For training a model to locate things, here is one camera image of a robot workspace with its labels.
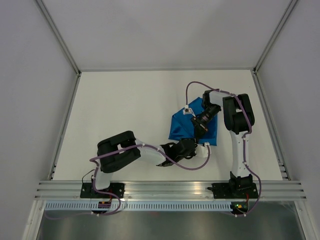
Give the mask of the blue cloth napkin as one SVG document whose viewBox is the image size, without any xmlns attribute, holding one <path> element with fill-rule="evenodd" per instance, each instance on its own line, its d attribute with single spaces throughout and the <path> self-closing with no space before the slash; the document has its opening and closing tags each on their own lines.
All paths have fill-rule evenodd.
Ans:
<svg viewBox="0 0 320 240">
<path fill-rule="evenodd" d="M 188 105 L 195 115 L 199 115 L 202 108 L 202 98 L 194 99 Z M 169 140 L 179 141 L 181 138 L 194 138 L 194 126 L 191 122 L 192 114 L 183 114 L 184 108 L 172 115 L 169 131 Z M 217 146 L 218 138 L 218 117 L 215 116 L 208 123 L 208 132 L 199 140 L 200 144 L 209 143 L 211 146 Z"/>
</svg>

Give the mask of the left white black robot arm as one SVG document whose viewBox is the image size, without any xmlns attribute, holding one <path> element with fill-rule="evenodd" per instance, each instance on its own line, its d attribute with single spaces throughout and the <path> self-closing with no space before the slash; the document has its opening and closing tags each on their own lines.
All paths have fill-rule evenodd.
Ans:
<svg viewBox="0 0 320 240">
<path fill-rule="evenodd" d="M 119 133 L 97 144 L 97 171 L 92 177 L 91 191 L 98 198 L 109 193 L 111 176 L 134 161 L 145 161 L 157 167 L 171 167 L 183 159 L 196 156 L 196 141 L 182 138 L 177 143 L 149 145 L 138 140 L 130 130 Z"/>
</svg>

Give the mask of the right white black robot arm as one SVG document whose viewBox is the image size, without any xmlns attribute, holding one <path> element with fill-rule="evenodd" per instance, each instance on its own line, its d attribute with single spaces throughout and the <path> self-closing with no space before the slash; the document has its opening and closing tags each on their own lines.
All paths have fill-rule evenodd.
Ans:
<svg viewBox="0 0 320 240">
<path fill-rule="evenodd" d="M 228 192 L 235 198 L 241 197 L 253 187 L 253 175 L 248 170 L 249 134 L 255 124 L 255 116 L 249 95 L 206 90 L 202 95 L 203 111 L 192 117 L 194 136 L 197 141 L 209 132 L 209 122 L 223 112 L 223 121 L 230 133 L 232 143 L 232 168 L 228 181 Z"/>
</svg>

